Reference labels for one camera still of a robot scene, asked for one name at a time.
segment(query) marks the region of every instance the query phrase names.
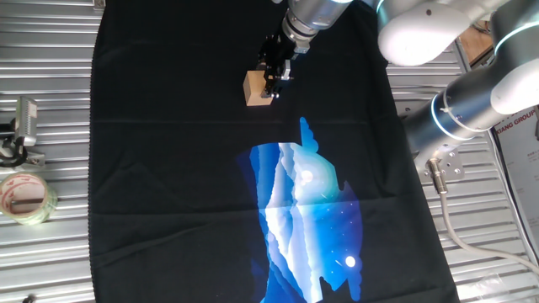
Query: graphic print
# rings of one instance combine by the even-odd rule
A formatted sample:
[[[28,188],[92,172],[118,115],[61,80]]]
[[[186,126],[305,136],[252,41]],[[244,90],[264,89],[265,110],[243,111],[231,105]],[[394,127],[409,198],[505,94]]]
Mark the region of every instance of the graphic print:
[[[317,154],[307,121],[300,124],[301,146],[265,144],[249,157],[269,259],[262,302],[328,301],[324,285],[359,300],[360,203],[347,183],[339,190],[334,166]]]

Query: gray cable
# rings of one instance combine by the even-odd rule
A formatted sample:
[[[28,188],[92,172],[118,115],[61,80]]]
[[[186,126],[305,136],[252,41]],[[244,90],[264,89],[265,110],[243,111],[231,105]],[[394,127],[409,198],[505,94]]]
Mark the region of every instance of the gray cable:
[[[490,256],[490,257],[499,257],[499,258],[507,258],[509,260],[516,261],[527,268],[531,269],[534,273],[539,274],[539,267],[537,267],[532,262],[525,260],[524,258],[520,258],[518,256],[515,256],[512,253],[509,252],[501,252],[498,250],[493,249],[485,249],[485,248],[478,248],[473,247],[467,243],[465,243],[461,238],[456,234],[455,230],[453,229],[453,226],[451,224],[451,220],[449,219],[449,208],[447,206],[447,194],[440,194],[440,200],[441,200],[441,212],[444,216],[444,223],[446,224],[447,232],[449,233],[449,236],[453,241],[460,247],[466,249],[467,251],[471,253],[477,253],[482,254],[484,256]]]

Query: black fabric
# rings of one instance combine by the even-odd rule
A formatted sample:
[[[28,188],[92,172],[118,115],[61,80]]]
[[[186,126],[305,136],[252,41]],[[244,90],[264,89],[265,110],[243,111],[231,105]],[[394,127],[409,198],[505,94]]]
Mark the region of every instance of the black fabric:
[[[97,302],[260,302],[271,260],[241,161],[263,144],[301,144],[301,118],[340,190],[359,200],[360,301],[458,302],[371,8],[353,2],[321,32],[280,99],[245,106],[245,73],[285,10],[270,0],[107,2],[91,87]],[[321,279],[323,302],[352,301],[346,287]],[[287,294],[280,302],[305,302]]]

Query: tape roll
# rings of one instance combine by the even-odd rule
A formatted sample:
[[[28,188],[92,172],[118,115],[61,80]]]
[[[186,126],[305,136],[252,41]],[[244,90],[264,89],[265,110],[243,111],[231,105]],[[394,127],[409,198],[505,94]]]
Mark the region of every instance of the tape roll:
[[[14,173],[0,183],[0,211],[20,224],[40,224],[57,204],[56,191],[36,174]]]

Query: metal table surface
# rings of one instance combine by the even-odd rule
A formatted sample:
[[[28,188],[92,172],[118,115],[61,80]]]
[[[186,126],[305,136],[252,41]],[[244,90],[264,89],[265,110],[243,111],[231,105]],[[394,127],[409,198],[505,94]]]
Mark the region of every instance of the metal table surface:
[[[0,303],[35,294],[39,303],[92,302],[88,261],[89,78],[101,12],[92,0],[0,0],[0,121],[14,117],[18,95],[39,103],[38,143],[46,154],[39,174],[59,194],[47,222],[20,226],[0,215]],[[454,45],[419,67],[387,69],[398,111],[432,99],[465,71]],[[458,233],[472,244],[526,255],[490,138],[461,147],[466,179],[449,184]],[[11,172],[0,171],[0,178]],[[536,302],[539,280],[511,261],[483,258],[448,239],[431,184],[424,191],[462,302],[477,301],[474,285],[498,273],[509,294],[488,302]]]

